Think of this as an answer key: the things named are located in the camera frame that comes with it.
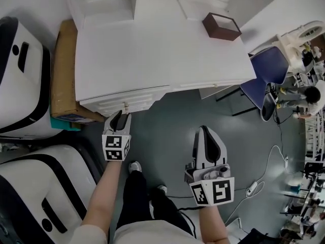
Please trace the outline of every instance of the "black hair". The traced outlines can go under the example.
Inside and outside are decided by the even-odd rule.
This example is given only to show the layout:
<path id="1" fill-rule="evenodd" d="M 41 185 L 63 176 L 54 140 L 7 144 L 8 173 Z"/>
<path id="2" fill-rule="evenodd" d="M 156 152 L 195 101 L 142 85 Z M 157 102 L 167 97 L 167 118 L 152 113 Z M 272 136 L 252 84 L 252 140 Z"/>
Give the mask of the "black hair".
<path id="1" fill-rule="evenodd" d="M 320 92 L 316 87 L 309 87 L 304 92 L 306 101 L 309 104 L 317 103 L 320 100 Z"/>

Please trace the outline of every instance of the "white cabinet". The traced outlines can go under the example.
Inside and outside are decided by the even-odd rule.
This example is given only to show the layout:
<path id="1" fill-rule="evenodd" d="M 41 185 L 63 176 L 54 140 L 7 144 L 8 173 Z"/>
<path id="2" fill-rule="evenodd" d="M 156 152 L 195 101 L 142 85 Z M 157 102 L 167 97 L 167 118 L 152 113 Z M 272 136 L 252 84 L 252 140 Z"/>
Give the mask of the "white cabinet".
<path id="1" fill-rule="evenodd" d="M 167 92 L 170 92 L 170 86 L 138 89 L 84 100 L 80 104 L 93 112 L 110 116 L 118 110 L 122 110 L 123 113 L 130 113 L 149 109 L 155 101 L 160 100 Z"/>
<path id="2" fill-rule="evenodd" d="M 140 0 L 133 22 L 80 29 L 76 100 L 109 116 L 149 109 L 165 93 L 255 78 L 241 38 L 208 36 L 202 19 L 210 11 L 222 13 L 202 3 Z"/>

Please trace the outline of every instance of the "cabinet top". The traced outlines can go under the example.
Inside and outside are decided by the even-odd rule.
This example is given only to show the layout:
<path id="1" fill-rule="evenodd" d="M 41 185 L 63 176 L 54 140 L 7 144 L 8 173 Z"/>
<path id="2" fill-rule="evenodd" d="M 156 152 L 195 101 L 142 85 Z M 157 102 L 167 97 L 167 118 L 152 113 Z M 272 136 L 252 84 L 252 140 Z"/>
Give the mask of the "cabinet top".
<path id="1" fill-rule="evenodd" d="M 78 33 L 76 100 L 173 84 L 247 80 L 255 72 L 240 38 L 209 38 L 177 1 L 143 1 L 137 20 Z"/>

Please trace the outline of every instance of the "gray floor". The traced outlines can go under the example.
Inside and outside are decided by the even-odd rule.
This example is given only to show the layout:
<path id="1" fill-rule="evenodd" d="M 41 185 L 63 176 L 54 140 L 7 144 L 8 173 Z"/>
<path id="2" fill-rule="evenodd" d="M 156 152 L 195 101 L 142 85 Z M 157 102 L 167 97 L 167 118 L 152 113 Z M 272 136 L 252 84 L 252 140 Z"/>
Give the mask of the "gray floor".
<path id="1" fill-rule="evenodd" d="M 220 102 L 215 102 L 215 98 L 211 96 L 201 100 L 198 90 L 170 93 L 149 110 L 132 114 L 131 149 L 120 177 L 111 236 L 122 208 L 128 161 L 137 160 L 142 164 L 149 187 L 164 183 L 169 195 L 191 195 L 189 186 L 184 182 L 184 166 L 192 160 L 194 135 L 199 126 L 210 127 L 225 143 L 236 189 L 247 188 L 262 176 L 271 147 L 275 144 L 281 147 L 280 130 L 276 123 L 273 120 L 262 121 L 257 110 L 232 117 L 232 111 L 251 107 L 251 103 L 240 93 Z M 278 113 L 284 120 L 291 110 L 281 109 Z M 289 169 L 299 171 L 303 168 L 305 151 L 304 123 L 291 117 L 281 128 L 283 153 L 289 156 Z M 104 163 L 102 131 L 103 124 L 94 124 L 81 133 L 94 144 Z M 290 176 L 283 168 L 283 159 L 274 149 L 264 178 L 264 190 L 256 197 L 245 200 L 233 215 L 233 218 L 241 217 L 246 231 L 256 228 L 262 233 L 277 236 L 286 220 L 279 212 L 287 202 L 281 193 L 287 189 L 285 182 Z M 219 207 L 224 221 L 244 197 L 245 191 L 237 191 L 233 203 Z M 195 206 L 193 199 L 173 200 L 178 207 Z"/>

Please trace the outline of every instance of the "chair leg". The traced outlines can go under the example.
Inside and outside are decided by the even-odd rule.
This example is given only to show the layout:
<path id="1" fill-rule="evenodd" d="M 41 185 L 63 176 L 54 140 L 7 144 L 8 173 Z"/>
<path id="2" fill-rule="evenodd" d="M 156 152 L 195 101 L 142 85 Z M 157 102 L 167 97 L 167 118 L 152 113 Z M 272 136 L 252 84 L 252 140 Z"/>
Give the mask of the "chair leg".
<path id="1" fill-rule="evenodd" d="M 241 115 L 241 114 L 244 114 L 244 113 L 247 113 L 247 112 L 251 112 L 251 111 L 256 110 L 256 109 L 258 109 L 258 107 L 249 108 L 249 109 L 243 110 L 241 112 L 238 112 L 236 114 L 233 114 L 233 116 L 238 116 L 238 115 Z"/>
<path id="2" fill-rule="evenodd" d="M 230 95 L 232 95 L 232 94 L 235 94 L 236 92 L 238 92 L 238 91 L 240 91 L 240 90 L 241 90 L 241 88 L 239 87 L 239 88 L 233 90 L 232 92 L 229 92 L 228 94 L 226 94 L 226 95 L 220 97 L 219 99 L 216 99 L 216 102 L 218 102 L 218 101 L 220 101 L 220 100 L 223 100 L 223 99 L 225 99 L 226 97 L 228 97 L 228 96 L 230 96 Z"/>

